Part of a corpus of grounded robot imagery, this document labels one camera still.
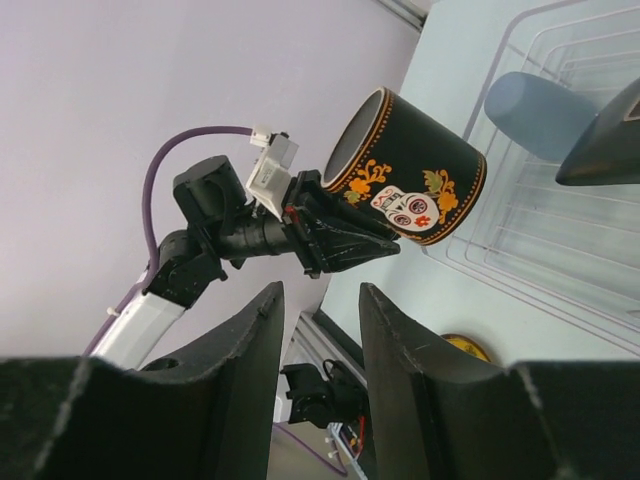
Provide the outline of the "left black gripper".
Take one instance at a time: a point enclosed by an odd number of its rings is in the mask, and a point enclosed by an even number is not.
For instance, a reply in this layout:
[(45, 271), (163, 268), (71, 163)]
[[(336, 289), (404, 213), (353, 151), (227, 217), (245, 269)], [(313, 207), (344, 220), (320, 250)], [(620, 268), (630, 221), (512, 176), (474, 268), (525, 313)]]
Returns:
[(283, 229), (304, 274), (339, 273), (401, 251), (398, 235), (326, 192), (318, 170), (291, 179), (282, 201)]

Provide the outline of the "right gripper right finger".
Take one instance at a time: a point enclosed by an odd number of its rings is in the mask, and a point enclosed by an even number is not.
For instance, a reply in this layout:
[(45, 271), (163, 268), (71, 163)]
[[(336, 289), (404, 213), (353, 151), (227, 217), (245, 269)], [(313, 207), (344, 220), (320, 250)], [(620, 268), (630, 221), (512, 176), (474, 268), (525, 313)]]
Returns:
[(364, 283), (359, 317), (382, 479), (635, 479), (639, 365), (502, 368), (453, 346)]

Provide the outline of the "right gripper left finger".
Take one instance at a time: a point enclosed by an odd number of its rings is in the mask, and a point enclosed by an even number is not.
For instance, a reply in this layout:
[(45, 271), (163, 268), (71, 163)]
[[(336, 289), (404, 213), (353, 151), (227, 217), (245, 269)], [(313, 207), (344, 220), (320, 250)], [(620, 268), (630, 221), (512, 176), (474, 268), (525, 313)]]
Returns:
[(263, 479), (284, 286), (141, 370), (95, 357), (1, 362), (5, 479)]

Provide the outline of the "round yellow black saucer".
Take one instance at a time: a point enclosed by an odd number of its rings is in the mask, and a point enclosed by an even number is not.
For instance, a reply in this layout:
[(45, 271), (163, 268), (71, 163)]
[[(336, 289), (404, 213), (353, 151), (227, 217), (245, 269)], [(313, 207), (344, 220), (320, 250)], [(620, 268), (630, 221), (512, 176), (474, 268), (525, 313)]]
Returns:
[(485, 362), (491, 363), (492, 360), (485, 349), (474, 340), (460, 334), (444, 334), (442, 338), (454, 345), (456, 348), (479, 358)]

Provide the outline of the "red mug black handle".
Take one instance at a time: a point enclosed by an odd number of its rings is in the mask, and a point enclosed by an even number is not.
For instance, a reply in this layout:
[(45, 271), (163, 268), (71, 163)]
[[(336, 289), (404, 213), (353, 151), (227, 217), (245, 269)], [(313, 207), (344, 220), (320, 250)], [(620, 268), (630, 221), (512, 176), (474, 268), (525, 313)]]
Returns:
[(479, 200), (485, 157), (386, 87), (337, 141), (321, 177), (339, 200), (419, 245), (451, 235)]

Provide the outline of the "white wire dish rack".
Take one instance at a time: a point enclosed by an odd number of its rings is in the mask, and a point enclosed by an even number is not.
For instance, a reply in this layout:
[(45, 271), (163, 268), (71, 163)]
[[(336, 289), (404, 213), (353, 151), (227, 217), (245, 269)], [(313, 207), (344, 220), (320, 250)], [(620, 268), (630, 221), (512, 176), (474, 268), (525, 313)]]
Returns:
[(509, 73), (603, 108), (639, 75), (638, 3), (558, 1), (509, 21), (463, 133), (488, 162), (484, 192), (425, 258), (482, 296), (481, 330), (504, 360), (637, 359), (639, 189), (558, 184), (558, 161), (517, 144), (485, 112)]

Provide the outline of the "light blue cup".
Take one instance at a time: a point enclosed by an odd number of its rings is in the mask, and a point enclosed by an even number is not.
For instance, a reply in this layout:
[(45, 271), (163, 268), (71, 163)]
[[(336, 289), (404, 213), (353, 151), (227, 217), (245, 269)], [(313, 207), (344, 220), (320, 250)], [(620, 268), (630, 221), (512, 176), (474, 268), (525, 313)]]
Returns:
[(484, 112), (498, 130), (529, 153), (541, 160), (562, 162), (598, 109), (562, 85), (513, 71), (491, 85)]

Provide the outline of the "black square floral plate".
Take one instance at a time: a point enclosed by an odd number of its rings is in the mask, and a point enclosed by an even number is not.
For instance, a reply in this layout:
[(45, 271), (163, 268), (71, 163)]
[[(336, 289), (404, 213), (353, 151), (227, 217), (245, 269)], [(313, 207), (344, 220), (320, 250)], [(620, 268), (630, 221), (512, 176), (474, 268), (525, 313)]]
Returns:
[(555, 181), (564, 186), (639, 183), (639, 79), (594, 118), (561, 164)]

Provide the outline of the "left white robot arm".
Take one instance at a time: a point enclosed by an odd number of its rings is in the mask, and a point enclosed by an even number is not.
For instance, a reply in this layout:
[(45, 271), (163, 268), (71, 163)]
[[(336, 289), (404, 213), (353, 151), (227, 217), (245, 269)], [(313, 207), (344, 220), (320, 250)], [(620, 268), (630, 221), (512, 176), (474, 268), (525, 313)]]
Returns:
[(166, 331), (215, 281), (256, 257), (294, 254), (316, 279), (400, 251), (397, 234), (338, 200), (304, 171), (285, 188), (277, 218), (246, 198), (230, 162), (214, 156), (174, 180), (173, 195), (187, 226), (168, 234), (148, 267), (108, 315), (85, 353), (124, 369), (137, 369)]

